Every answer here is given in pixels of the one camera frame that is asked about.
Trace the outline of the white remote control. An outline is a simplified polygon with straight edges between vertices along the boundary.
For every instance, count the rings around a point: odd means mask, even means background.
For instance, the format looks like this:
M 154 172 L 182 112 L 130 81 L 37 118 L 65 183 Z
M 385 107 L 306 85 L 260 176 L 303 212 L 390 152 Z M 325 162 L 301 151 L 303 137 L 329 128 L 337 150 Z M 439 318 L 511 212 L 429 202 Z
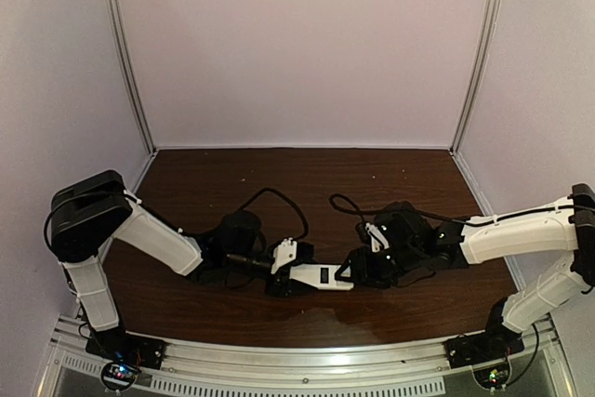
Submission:
M 301 264 L 289 270 L 289 279 L 323 291 L 350 291 L 353 283 L 338 280 L 339 269 L 333 264 Z

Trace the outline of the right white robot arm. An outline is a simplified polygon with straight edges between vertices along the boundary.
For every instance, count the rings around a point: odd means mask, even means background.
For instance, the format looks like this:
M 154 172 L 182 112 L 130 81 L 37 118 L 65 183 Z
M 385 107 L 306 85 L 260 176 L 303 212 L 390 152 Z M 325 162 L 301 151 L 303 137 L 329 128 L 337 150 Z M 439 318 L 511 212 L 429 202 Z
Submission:
M 271 293 L 290 294 L 294 285 L 349 291 L 356 285 L 390 288 L 418 268 L 465 269 L 488 260 L 535 252 L 562 257 L 523 290 L 498 301 L 485 328 L 491 339 L 514 339 L 536 320 L 594 287 L 594 191 L 585 183 L 547 205 L 506 215 L 446 218 L 408 202 L 379 210 L 357 206 L 363 244 L 340 265 L 318 264 L 312 249 L 287 238 L 272 251 Z

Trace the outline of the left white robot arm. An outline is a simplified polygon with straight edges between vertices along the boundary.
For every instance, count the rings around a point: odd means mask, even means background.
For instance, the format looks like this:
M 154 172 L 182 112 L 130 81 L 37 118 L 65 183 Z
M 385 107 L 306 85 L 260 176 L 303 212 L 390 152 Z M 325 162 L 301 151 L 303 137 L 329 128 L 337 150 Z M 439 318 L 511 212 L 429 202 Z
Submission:
M 187 232 L 151 210 L 118 172 L 106 170 L 52 197 L 43 235 L 81 304 L 91 340 L 104 354 L 121 355 L 132 337 L 99 255 L 109 241 L 137 248 L 194 284 L 226 283 L 236 273 L 262 279 L 268 292 L 285 296 L 293 284 L 305 283 L 301 273 L 315 268 L 313 247 L 304 240 L 309 226 L 270 246 L 249 206 L 240 205 L 212 230 Z

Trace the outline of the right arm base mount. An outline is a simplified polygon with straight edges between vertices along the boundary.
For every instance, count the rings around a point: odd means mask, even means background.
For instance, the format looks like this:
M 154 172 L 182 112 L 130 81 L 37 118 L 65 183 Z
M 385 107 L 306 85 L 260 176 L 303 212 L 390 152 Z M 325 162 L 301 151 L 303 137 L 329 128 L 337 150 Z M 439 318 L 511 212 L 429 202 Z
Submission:
M 475 383 L 490 392 L 508 386 L 512 376 L 509 357 L 524 350 L 519 334 L 488 331 L 451 337 L 443 346 L 452 369 L 469 366 Z

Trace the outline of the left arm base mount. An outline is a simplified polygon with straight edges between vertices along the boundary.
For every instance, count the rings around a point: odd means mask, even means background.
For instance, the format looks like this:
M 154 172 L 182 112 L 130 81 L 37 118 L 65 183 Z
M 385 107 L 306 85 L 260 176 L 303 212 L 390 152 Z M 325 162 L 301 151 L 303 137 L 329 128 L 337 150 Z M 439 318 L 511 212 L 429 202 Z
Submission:
M 166 343 L 157 338 L 92 331 L 85 350 L 108 361 L 100 369 L 99 380 L 108 391 L 121 393 L 129 390 L 145 370 L 161 368 L 165 348 Z

